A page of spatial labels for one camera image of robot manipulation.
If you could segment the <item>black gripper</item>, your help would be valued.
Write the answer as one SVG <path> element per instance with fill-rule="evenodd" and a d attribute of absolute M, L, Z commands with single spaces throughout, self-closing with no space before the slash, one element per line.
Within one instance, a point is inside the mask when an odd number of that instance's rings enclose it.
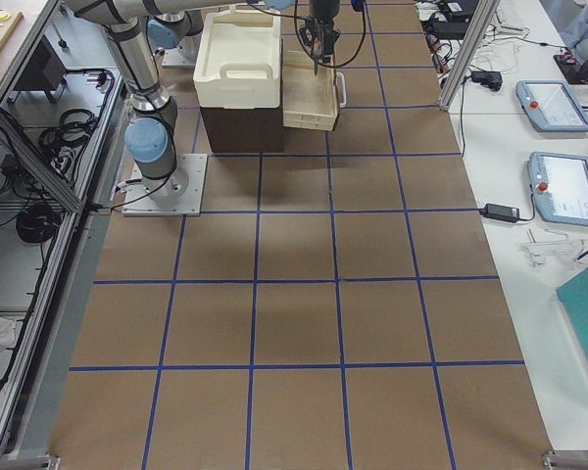
<path fill-rule="evenodd" d="M 309 14 L 304 17 L 304 25 L 298 29 L 298 37 L 311 55 L 312 35 L 319 26 L 322 31 L 323 56 L 332 57 L 334 46 L 340 36 L 334 19 L 339 13 L 338 0 L 311 0 Z"/>

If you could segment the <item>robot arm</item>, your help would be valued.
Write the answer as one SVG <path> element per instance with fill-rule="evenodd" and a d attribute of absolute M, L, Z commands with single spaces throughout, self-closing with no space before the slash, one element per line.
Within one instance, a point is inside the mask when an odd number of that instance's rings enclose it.
<path fill-rule="evenodd" d="M 174 126 L 177 104 L 161 84 L 144 24 L 154 19 L 180 39 L 202 31 L 201 12 L 229 6 L 229 1 L 69 1 L 74 15 L 97 24 L 130 91 L 135 121 L 124 144 L 150 191 L 158 191 L 177 172 Z"/>

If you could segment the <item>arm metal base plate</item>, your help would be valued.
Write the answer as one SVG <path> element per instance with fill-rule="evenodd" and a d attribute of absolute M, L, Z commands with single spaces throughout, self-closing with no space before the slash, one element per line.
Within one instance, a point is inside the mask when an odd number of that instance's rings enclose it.
<path fill-rule="evenodd" d="M 139 179 L 126 190 L 128 203 L 121 206 L 127 216 L 199 215 L 208 164 L 207 154 L 180 154 L 177 168 L 161 188 L 160 182 L 142 181 L 141 171 L 133 165 L 131 177 Z"/>

